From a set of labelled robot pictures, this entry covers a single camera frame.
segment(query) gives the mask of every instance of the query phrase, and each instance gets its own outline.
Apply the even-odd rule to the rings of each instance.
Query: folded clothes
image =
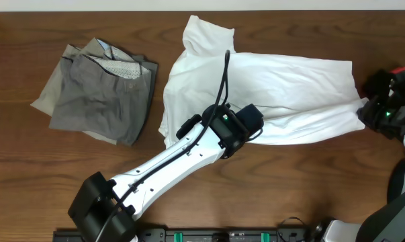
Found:
[[[140,55],[128,55],[125,52],[121,51],[120,49],[110,46],[109,44],[98,40],[96,38],[92,39],[86,47],[83,49],[76,48],[73,46],[67,46],[66,50],[63,54],[63,57],[65,60],[61,60],[58,65],[56,66],[55,70],[53,71],[53,74],[49,78],[46,86],[41,92],[40,97],[34,101],[31,106],[39,109],[40,111],[48,114],[48,115],[53,115],[55,113],[55,107],[62,95],[62,100],[66,100],[67,97],[76,95],[74,93],[74,89],[72,88],[73,83],[69,85],[66,88],[66,91],[64,92],[62,89],[64,89],[64,75],[62,74],[62,71],[65,70],[67,73],[66,77],[66,83],[69,83],[70,80],[72,79],[71,76],[71,68],[69,67],[70,63],[71,66],[73,65],[73,61],[77,61],[80,63],[79,65],[81,66],[81,63],[86,63],[87,61],[90,61],[93,64],[96,64],[96,66],[89,65],[90,67],[97,69],[100,68],[103,72],[105,72],[105,76],[102,78],[99,77],[94,77],[95,79],[93,80],[95,83],[99,85],[99,87],[104,88],[100,83],[105,84],[106,79],[111,79],[111,77],[108,77],[108,75],[111,75],[112,77],[121,77],[123,79],[133,79],[133,81],[142,81],[144,82],[144,85],[146,86],[146,90],[143,92],[145,93],[144,95],[136,95],[138,96],[141,100],[137,101],[139,105],[143,105],[144,108],[134,108],[132,116],[138,116],[139,118],[135,118],[133,120],[132,124],[128,123],[126,124],[127,121],[131,122],[131,119],[126,119],[123,118],[122,116],[118,117],[118,120],[114,120],[114,122],[111,122],[108,118],[104,119],[109,120],[108,122],[94,122],[93,117],[92,120],[88,118],[88,120],[82,120],[82,113],[90,113],[88,110],[93,111],[93,102],[95,102],[97,97],[89,97],[88,95],[85,96],[86,100],[90,100],[91,103],[85,103],[86,105],[81,105],[79,103],[78,106],[75,106],[72,108],[72,105],[60,105],[60,109],[56,112],[54,115],[54,119],[52,119],[52,123],[50,124],[51,128],[59,128],[63,130],[80,130],[83,131],[84,133],[92,136],[93,138],[99,139],[99,140],[104,140],[106,142],[109,142],[111,144],[116,144],[117,140],[127,144],[131,145],[138,137],[141,131],[141,126],[145,123],[145,120],[147,119],[148,112],[147,110],[150,107],[153,91],[154,91],[154,81],[156,77],[156,71],[157,71],[157,64],[150,63],[144,60],[143,56]],[[128,90],[128,93],[135,92],[136,89],[133,89],[132,91]],[[102,97],[103,100],[99,100],[100,103],[105,103],[108,102],[106,100],[106,97]],[[116,109],[120,108],[125,108],[130,107],[131,104],[123,104],[120,103],[120,105],[123,105],[122,107],[116,107]],[[71,120],[79,120],[79,123],[74,124],[73,121]],[[116,123],[121,124],[121,126],[115,127],[114,125]],[[123,126],[126,126],[129,128],[134,128],[132,130],[127,130],[124,132]]]
[[[365,125],[356,111],[360,99],[350,61],[274,54],[237,53],[234,30],[191,16],[183,33],[184,52],[169,74],[159,132],[170,147],[184,122],[216,99],[230,50],[228,103],[238,112],[254,104],[264,115],[263,133],[252,143],[314,143]]]

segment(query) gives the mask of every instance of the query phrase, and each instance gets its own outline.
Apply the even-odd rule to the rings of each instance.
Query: beige garment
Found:
[[[108,46],[106,43],[94,38],[92,39],[86,47],[83,49],[76,48],[74,46],[68,45],[63,53],[63,57],[74,59],[79,54],[87,54],[90,56],[95,56],[102,58],[103,56],[107,57],[115,57],[116,59],[120,59],[123,61],[128,62],[135,62],[133,58],[128,56],[126,53],[118,50],[117,48],[103,48],[103,46]],[[47,81],[46,86],[41,92],[40,97],[35,100],[31,106],[44,112],[45,114],[52,115],[54,107],[59,100],[60,92],[62,89],[62,72],[60,71],[59,63],[56,65],[56,68],[53,70],[52,75],[50,76],[49,80]],[[100,134],[91,131],[83,131],[85,134],[90,135],[97,140],[103,140],[105,142],[111,143],[113,145],[117,144],[116,140],[112,140],[110,138],[104,137]]]

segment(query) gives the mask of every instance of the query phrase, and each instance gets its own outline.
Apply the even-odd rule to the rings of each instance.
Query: stack of folded clothes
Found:
[[[31,106],[52,116],[50,128],[131,145],[146,121],[157,67],[96,38],[83,49],[68,45]]]

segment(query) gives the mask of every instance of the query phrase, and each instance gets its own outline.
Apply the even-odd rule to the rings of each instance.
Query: brown wooden surface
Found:
[[[0,241],[50,241],[81,182],[111,177],[164,149],[163,88],[191,13],[0,13]],[[358,89],[379,68],[405,65],[405,11],[199,12],[235,28],[238,52],[353,61]],[[48,129],[32,108],[66,44],[103,38],[159,63],[154,101],[133,147]],[[143,221],[169,227],[274,227],[289,216],[361,223],[386,202],[402,145],[370,130],[311,145],[246,145],[161,196]]]

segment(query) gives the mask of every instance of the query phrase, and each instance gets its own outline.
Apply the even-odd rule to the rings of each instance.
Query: white shirt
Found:
[[[365,127],[356,111],[367,100],[357,94],[351,61],[236,53],[233,36],[233,29],[190,17],[183,33],[185,51],[163,94],[159,132],[167,147],[178,141],[175,134],[187,119],[214,104],[226,50],[231,51],[231,109],[254,104],[264,115],[263,134],[252,143],[314,143]]]

